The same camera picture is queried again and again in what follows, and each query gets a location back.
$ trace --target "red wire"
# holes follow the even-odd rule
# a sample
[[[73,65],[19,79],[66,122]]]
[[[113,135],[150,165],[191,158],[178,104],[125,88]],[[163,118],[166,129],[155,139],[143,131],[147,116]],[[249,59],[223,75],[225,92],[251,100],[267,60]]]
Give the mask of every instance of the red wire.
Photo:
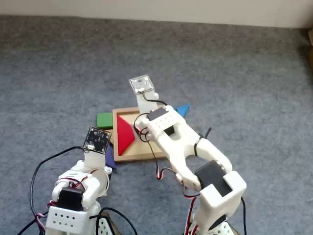
[[[197,228],[198,228],[198,226],[195,225],[194,228],[191,231],[191,235],[195,235],[196,234]]]
[[[190,208],[189,208],[189,212],[188,212],[188,216],[187,216],[187,221],[186,221],[186,225],[185,225],[185,232],[184,235],[188,235],[188,228],[189,228],[189,224],[190,224],[190,218],[191,218],[191,213],[192,213],[192,208],[194,207],[194,203],[197,197],[193,197],[191,199],[191,203],[190,203]]]

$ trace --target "white wall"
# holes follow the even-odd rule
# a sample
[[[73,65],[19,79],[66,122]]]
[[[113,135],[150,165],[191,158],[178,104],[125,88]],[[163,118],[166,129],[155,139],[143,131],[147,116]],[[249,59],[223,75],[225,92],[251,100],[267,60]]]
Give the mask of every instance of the white wall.
[[[313,0],[0,0],[0,14],[310,27]]]

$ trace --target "black cable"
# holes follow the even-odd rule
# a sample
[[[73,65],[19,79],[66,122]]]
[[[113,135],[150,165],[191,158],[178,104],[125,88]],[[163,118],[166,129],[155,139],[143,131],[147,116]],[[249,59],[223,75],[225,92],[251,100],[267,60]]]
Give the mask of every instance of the black cable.
[[[115,212],[115,213],[119,214],[121,217],[123,217],[123,218],[129,223],[129,225],[132,227],[134,234],[135,234],[135,235],[138,235],[138,232],[137,232],[135,226],[134,226],[133,223],[129,220],[129,218],[127,218],[122,212],[118,211],[117,209],[111,208],[111,207],[104,207],[104,208],[102,208],[102,209],[100,210],[100,212],[99,212],[99,214],[98,214],[98,216],[97,216],[97,222],[96,222],[96,235],[99,235],[99,230],[98,230],[98,228],[99,228],[100,216],[101,216],[102,212],[105,211],[105,210]]]
[[[159,103],[161,103],[161,104],[167,105],[167,103],[165,103],[164,101],[159,100],[159,99],[147,99],[145,93],[142,93],[142,96],[143,96],[143,98],[144,98],[146,101],[148,101],[148,102],[159,102]]]
[[[35,178],[36,178],[36,175],[37,175],[37,172],[38,172],[39,168],[40,168],[40,167],[42,166],[42,164],[44,164],[45,162],[47,162],[47,161],[49,161],[49,160],[51,160],[51,159],[53,159],[53,158],[55,158],[55,157],[58,157],[58,156],[60,156],[60,155],[62,155],[62,154],[64,154],[64,153],[67,153],[67,152],[69,152],[69,151],[71,151],[71,150],[73,150],[73,149],[81,149],[81,150],[83,150],[84,152],[88,151],[87,149],[84,149],[84,148],[81,147],[81,146],[74,146],[74,147],[68,148],[68,149],[66,149],[66,150],[64,150],[64,151],[62,151],[62,152],[60,152],[60,153],[57,153],[57,154],[55,154],[55,155],[53,155],[53,156],[51,156],[51,157],[46,158],[45,160],[43,160],[42,162],[40,162],[40,163],[38,164],[38,166],[36,167],[36,169],[35,169],[35,171],[34,171],[34,174],[33,174],[33,177],[32,177],[32,179],[31,179],[31,182],[30,182],[30,191],[29,191],[30,209],[31,209],[31,211],[33,212],[34,216],[36,216],[37,213],[36,213],[35,208],[34,208],[33,191],[34,191]]]
[[[137,135],[139,135],[139,131],[138,131],[137,128],[136,128],[136,121],[138,120],[139,117],[141,117],[142,115],[146,115],[146,114],[148,114],[148,113],[142,113],[142,114],[138,115],[138,116],[136,117],[135,121],[134,121],[133,128],[134,128],[134,130],[136,131]]]
[[[31,222],[29,222],[24,228],[22,228],[22,230],[19,231],[18,235],[22,235],[30,226],[32,226],[34,223],[36,223],[36,220],[33,219]]]
[[[241,202],[243,203],[243,208],[244,208],[244,232],[245,232],[245,235],[247,235],[246,233],[246,203],[243,197],[241,198]]]
[[[212,131],[212,128],[209,127],[209,129],[207,129],[206,134],[205,134],[205,138],[207,138],[207,136],[210,134],[210,132]]]

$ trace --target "cable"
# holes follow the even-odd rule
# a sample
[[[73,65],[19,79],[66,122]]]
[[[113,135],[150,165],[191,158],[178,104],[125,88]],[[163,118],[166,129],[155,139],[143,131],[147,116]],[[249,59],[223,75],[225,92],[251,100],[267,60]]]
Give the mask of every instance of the cable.
[[[83,187],[83,189],[86,191],[84,185],[82,184],[82,181],[85,179],[86,177],[84,177],[81,181],[79,180],[76,180],[76,179],[73,179],[73,178],[69,178],[69,177],[64,177],[64,178],[61,178],[61,179],[58,179],[57,182],[55,182],[55,185],[57,185],[58,183],[60,182],[69,182],[69,183],[72,183],[71,181],[74,181],[76,182],[76,184],[73,186],[73,188],[77,188],[79,185],[81,185]]]
[[[104,208],[102,208],[102,209],[100,210],[100,212],[98,213],[98,215],[97,215],[97,222],[96,222],[96,235],[99,235],[99,230],[98,230],[98,228],[99,228],[100,216],[101,216],[102,212],[105,211],[105,210],[115,212],[115,213],[119,214],[121,217],[123,217],[123,218],[129,223],[129,225],[132,227],[134,234],[135,234],[135,235],[138,235],[138,232],[137,232],[135,226],[134,226],[133,223],[129,220],[129,218],[127,218],[122,212],[120,212],[120,211],[118,211],[118,210],[116,210],[116,209],[114,209],[114,208],[111,208],[111,207],[104,207]]]
[[[152,146],[151,146],[151,144],[150,144],[150,141],[147,140],[147,136],[146,136],[146,135],[145,135],[145,138],[146,138],[146,142],[148,143],[148,145],[149,145],[149,147],[150,147],[150,149],[151,149],[152,155],[153,155],[153,157],[154,157],[154,159],[155,159],[155,162],[156,162],[156,179],[157,179],[157,180],[162,180],[162,179],[163,179],[163,172],[164,172],[165,170],[171,171],[171,172],[173,172],[174,174],[176,174],[176,172],[174,172],[173,169],[168,168],[168,167],[163,168],[163,169],[161,170],[161,172],[159,172],[159,167],[158,167],[158,162],[157,162],[156,155],[155,155],[155,153],[154,153],[154,151],[153,151],[153,149],[152,149]]]
[[[136,131],[137,135],[139,135],[139,129],[136,127],[136,121],[138,120],[139,117],[141,117],[142,115],[146,115],[146,114],[148,114],[148,113],[139,114],[139,115],[136,117],[135,121],[134,121],[133,128],[134,128],[134,130]]]
[[[62,151],[62,152],[60,152],[60,153],[57,153],[57,154],[55,154],[55,155],[53,155],[53,156],[51,156],[51,157],[46,158],[45,160],[43,160],[42,162],[40,162],[40,163],[38,164],[38,166],[36,167],[36,169],[35,169],[35,171],[34,171],[34,174],[33,174],[33,177],[32,177],[32,179],[31,179],[31,182],[30,182],[30,191],[29,191],[30,209],[31,209],[32,213],[34,214],[34,216],[36,216],[37,213],[36,213],[35,208],[34,208],[33,191],[34,191],[35,178],[36,178],[36,175],[37,175],[37,172],[38,172],[39,168],[40,168],[40,167],[42,166],[42,164],[44,164],[45,162],[47,162],[47,161],[49,161],[49,160],[51,160],[51,159],[53,159],[53,158],[56,158],[56,157],[58,157],[58,156],[60,156],[60,155],[62,155],[62,154],[65,154],[65,153],[67,153],[67,152],[69,152],[69,151],[71,151],[71,150],[73,150],[73,149],[81,149],[81,150],[83,150],[84,152],[86,151],[86,149],[84,149],[84,148],[81,147],[81,146],[74,146],[74,147],[68,148],[68,149],[66,149],[66,150],[64,150],[64,151]]]
[[[159,99],[147,99],[145,93],[142,93],[142,96],[143,96],[143,98],[144,98],[146,101],[148,101],[148,102],[159,102],[159,103],[161,103],[161,104],[164,104],[165,106],[167,105],[167,103],[165,103],[164,101],[159,100]]]
[[[18,235],[22,235],[30,226],[32,226],[34,223],[36,223],[36,219],[33,219],[31,222],[29,222],[24,228],[22,228]]]
[[[247,235],[246,233],[246,203],[244,201],[244,198],[241,198],[241,202],[243,203],[243,208],[244,208],[244,234]]]
[[[190,203],[190,208],[189,208],[189,212],[188,212],[188,216],[187,216],[187,220],[186,220],[184,235],[188,235],[188,229],[189,229],[189,225],[190,225],[192,208],[194,207],[194,203],[195,203],[196,198],[197,197],[192,198],[191,203]]]
[[[197,193],[197,194],[195,194],[195,195],[188,195],[188,194],[186,194],[186,193],[185,193],[186,188],[187,188],[187,187],[186,187],[185,185],[182,185],[182,194],[184,195],[185,198],[194,198],[194,197],[200,196],[200,193]]]
[[[198,226],[195,225],[194,228],[191,230],[191,235],[195,235],[197,231]]]

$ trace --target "red triangle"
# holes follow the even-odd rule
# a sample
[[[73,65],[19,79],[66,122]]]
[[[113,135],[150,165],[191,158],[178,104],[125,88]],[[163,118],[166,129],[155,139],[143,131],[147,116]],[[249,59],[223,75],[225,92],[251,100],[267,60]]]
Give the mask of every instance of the red triangle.
[[[131,125],[121,118],[121,116],[117,115],[118,155],[122,155],[134,140],[135,136]]]

